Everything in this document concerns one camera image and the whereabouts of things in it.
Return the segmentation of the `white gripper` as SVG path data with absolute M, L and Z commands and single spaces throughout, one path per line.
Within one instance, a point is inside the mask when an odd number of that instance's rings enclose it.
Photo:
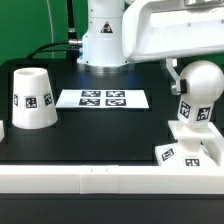
M 185 94 L 172 58 L 224 51 L 224 0 L 135 0 L 123 16 L 122 46 L 130 62 L 167 58 L 171 92 Z

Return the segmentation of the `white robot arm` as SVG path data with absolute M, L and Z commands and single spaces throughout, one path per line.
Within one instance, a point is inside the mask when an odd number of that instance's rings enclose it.
M 173 59 L 223 51 L 224 0 L 88 0 L 78 63 L 104 73 L 162 60 L 178 95 L 186 92 L 186 82 Z

